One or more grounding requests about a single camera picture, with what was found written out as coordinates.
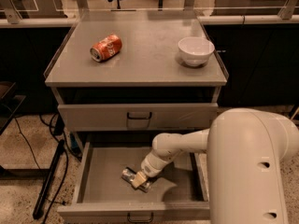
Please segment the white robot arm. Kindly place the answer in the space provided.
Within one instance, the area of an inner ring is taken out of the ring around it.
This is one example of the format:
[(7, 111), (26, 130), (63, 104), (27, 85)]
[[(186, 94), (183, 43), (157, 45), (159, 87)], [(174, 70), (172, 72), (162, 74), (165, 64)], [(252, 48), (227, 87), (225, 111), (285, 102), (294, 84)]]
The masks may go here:
[(132, 186), (158, 175), (183, 151), (205, 150), (211, 224), (289, 224), (280, 161), (298, 149), (299, 130), (290, 119), (234, 108), (206, 130), (156, 135)]

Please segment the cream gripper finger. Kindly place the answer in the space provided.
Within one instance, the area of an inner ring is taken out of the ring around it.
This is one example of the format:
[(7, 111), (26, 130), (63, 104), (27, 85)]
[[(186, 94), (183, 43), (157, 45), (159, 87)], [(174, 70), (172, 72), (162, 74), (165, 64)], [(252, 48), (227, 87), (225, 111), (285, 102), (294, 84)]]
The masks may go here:
[(132, 181), (132, 186), (135, 189), (137, 189), (139, 186), (141, 186), (147, 180), (148, 180), (148, 177), (142, 171), (139, 171), (136, 173), (135, 178)]

